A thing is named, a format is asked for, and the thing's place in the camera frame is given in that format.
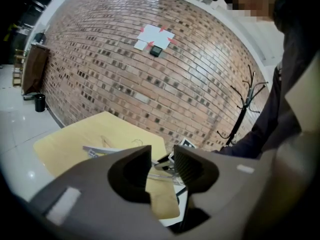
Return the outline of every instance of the red brick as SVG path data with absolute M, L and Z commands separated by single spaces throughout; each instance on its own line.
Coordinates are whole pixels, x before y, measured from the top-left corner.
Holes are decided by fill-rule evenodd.
M 67 0 L 46 32 L 50 57 L 41 91 L 65 125 L 111 108 L 120 113 L 120 118 L 125 115 L 126 121 L 163 136 L 167 149 L 175 144 L 176 133 L 181 140 L 186 128 L 188 133 L 194 131 L 191 139 L 200 148 L 219 149 L 221 144 L 217 141 L 225 140 L 215 132 L 209 137 L 209 144 L 202 144 L 202 133 L 211 127 L 208 114 L 219 115 L 217 130 L 229 134 L 240 104 L 230 85 L 247 94 L 242 80 L 249 77 L 248 64 L 256 71 L 257 82 L 263 82 L 263 76 L 240 40 L 212 15 L 183 0 L 160 2 L 162 9 L 159 0 Z M 187 5 L 191 10 L 184 10 Z M 147 50 L 135 49 L 133 42 L 146 24 L 171 28 L 176 44 L 170 44 L 158 58 Z M 69 79 L 59 78 L 62 67 Z M 88 74 L 87 79 L 78 71 Z M 156 79 L 162 82 L 160 87 L 154 84 Z M 121 84 L 123 90 L 114 87 L 115 83 Z M 130 95 L 126 94 L 127 89 L 131 90 Z M 95 101 L 81 95 L 82 90 Z M 150 101 L 143 103 L 132 97 L 132 92 L 145 95 Z M 267 97 L 268 91 L 264 90 L 255 98 L 253 107 L 262 110 Z M 198 103 L 201 99 L 209 106 Z M 248 112 L 238 135 L 244 136 L 258 116 Z

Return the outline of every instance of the tile floor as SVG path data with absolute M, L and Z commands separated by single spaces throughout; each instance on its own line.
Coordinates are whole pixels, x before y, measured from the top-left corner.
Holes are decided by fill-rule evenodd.
M 33 144 L 60 129 L 50 113 L 35 111 L 33 100 L 23 100 L 20 87 L 12 87 L 12 65 L 0 69 L 0 168 L 11 191 L 29 201 L 54 179 L 34 152 Z M 174 186 L 176 193 L 182 189 Z M 164 226 L 184 216 L 187 193 L 180 196 L 180 216 L 163 219 Z

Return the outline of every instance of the coat rack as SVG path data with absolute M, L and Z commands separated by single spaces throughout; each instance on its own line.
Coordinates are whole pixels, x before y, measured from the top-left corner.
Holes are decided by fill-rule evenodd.
M 235 91 L 237 94 L 239 94 L 239 96 L 240 96 L 240 98 L 241 98 L 242 107 L 237 106 L 239 109 L 241 109 L 240 115 L 239 115 L 239 117 L 238 117 L 238 119 L 237 119 L 237 121 L 236 121 L 236 123 L 235 123 L 235 125 L 234 125 L 234 127 L 233 127 L 233 129 L 232 129 L 232 131 L 231 131 L 231 133 L 229 134 L 228 137 L 223 137 L 223 136 L 220 134 L 219 131 L 216 131 L 216 132 L 220 135 L 221 138 L 223 138 L 223 139 L 228 139 L 227 142 L 226 142 L 226 145 L 227 145 L 227 146 L 229 146 L 230 143 L 231 143 L 231 144 L 234 144 L 234 143 L 232 142 L 232 140 L 233 140 L 233 138 L 235 137 L 237 131 L 238 131 L 239 128 L 240 128 L 240 125 L 241 125 L 242 121 L 243 121 L 244 118 L 245 118 L 247 109 L 249 108 L 249 110 L 250 110 L 251 112 L 254 112 L 254 113 L 260 113 L 259 111 L 254 111 L 254 110 L 252 110 L 252 109 L 250 108 L 250 103 L 251 103 L 252 100 L 266 87 L 266 84 L 268 83 L 268 82 L 259 82 L 259 83 L 257 83 L 256 85 L 254 85 L 256 72 L 253 72 L 253 73 L 252 73 L 252 72 L 251 72 L 250 65 L 248 65 L 248 67 L 249 67 L 249 70 L 250 70 L 250 82 L 244 81 L 244 80 L 242 81 L 242 82 L 244 82 L 244 83 L 247 83 L 248 86 L 249 86 L 249 90 L 248 90 L 248 94 L 247 94 L 246 99 L 244 100 L 244 98 L 242 97 L 241 93 L 240 93 L 239 91 L 237 91 L 236 88 L 234 88 L 233 86 L 230 86 L 232 89 L 234 89 L 234 91 Z M 262 87 L 254 94 L 255 88 L 256 88 L 257 86 L 260 86 L 260 85 L 262 85 Z

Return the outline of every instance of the yellow table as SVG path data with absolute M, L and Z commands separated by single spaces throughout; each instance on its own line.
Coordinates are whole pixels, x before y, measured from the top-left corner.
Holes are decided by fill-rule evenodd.
M 57 177 L 90 157 L 83 146 L 129 149 L 151 145 L 154 160 L 166 154 L 162 137 L 143 130 L 108 112 L 102 112 L 62 128 L 34 143 L 33 148 L 48 171 Z M 167 175 L 151 169 L 152 174 Z M 171 179 L 148 177 L 147 192 L 158 219 L 178 217 L 179 206 Z

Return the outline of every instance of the white sticker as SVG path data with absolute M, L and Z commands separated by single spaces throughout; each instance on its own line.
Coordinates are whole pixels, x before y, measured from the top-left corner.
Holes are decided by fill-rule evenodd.
M 52 223 L 60 226 L 64 223 L 65 219 L 69 215 L 72 207 L 77 202 L 81 193 L 78 189 L 68 187 L 60 199 L 54 204 L 51 210 L 46 215 L 46 218 Z
M 236 167 L 239 171 L 247 173 L 247 174 L 252 174 L 255 169 L 253 169 L 252 167 L 249 166 L 245 166 L 243 164 L 238 164 L 238 166 Z
M 138 42 L 136 42 L 136 44 L 134 45 L 134 48 L 143 51 L 144 48 L 146 47 L 147 43 L 141 40 L 138 40 Z

